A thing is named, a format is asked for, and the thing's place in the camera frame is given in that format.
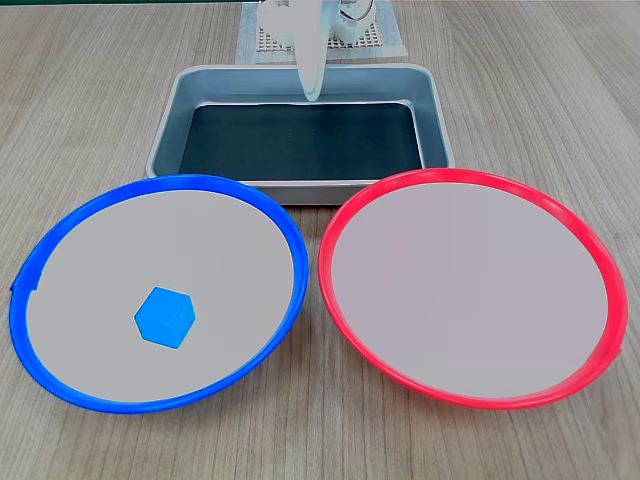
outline wooden table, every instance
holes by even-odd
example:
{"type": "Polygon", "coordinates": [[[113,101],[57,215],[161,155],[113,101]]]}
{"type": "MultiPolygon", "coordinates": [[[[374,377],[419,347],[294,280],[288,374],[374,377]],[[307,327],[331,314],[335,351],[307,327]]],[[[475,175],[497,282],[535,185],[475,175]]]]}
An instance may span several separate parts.
{"type": "Polygon", "coordinates": [[[312,281],[254,373],[187,408],[101,415],[16,357],[9,287],[64,215],[142,178],[179,71],[231,63],[240,4],[0,7],[0,478],[640,478],[640,5],[395,5],[435,75],[458,166],[576,211],[624,275],[630,325],[593,386],[532,411],[471,411],[383,377],[342,339],[315,279],[333,210],[292,210],[312,281]]]}

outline red plate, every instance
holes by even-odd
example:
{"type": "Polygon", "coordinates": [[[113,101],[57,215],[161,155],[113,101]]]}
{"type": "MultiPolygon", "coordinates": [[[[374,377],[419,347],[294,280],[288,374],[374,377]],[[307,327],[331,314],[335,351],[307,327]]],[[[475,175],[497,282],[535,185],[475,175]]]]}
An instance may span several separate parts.
{"type": "Polygon", "coordinates": [[[352,197],[320,247],[327,308],[373,365],[458,405],[566,398],[620,353],[628,319],[604,244],[549,196],[496,175],[427,169],[352,197]]]}

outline stainless steel tray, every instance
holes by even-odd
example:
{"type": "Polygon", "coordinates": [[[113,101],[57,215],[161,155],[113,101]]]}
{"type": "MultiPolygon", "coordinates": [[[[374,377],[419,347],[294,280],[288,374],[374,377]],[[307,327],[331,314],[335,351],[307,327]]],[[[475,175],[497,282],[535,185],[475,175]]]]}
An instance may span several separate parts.
{"type": "MultiPolygon", "coordinates": [[[[295,66],[200,66],[173,86],[146,166],[148,177],[179,173],[191,122],[204,105],[307,104],[295,66]]],[[[410,64],[328,65],[315,104],[399,103],[411,110],[422,168],[452,167],[432,75],[410,64]]],[[[341,205],[379,180],[247,181],[282,205],[341,205]]]]}

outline black tray bottom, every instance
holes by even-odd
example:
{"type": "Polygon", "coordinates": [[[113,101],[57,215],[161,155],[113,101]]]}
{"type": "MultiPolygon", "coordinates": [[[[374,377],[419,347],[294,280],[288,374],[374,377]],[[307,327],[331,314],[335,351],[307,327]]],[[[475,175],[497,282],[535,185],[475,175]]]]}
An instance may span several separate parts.
{"type": "Polygon", "coordinates": [[[193,114],[179,172],[377,180],[421,166],[405,105],[206,105],[193,114]]]}

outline blue hexagonal block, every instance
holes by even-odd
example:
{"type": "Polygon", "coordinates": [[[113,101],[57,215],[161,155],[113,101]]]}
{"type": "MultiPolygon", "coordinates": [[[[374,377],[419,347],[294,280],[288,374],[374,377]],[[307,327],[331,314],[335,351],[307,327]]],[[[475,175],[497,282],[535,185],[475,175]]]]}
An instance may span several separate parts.
{"type": "Polygon", "coordinates": [[[134,318],[142,338],[178,348],[196,321],[196,312],[189,295],[155,287],[134,318]]]}

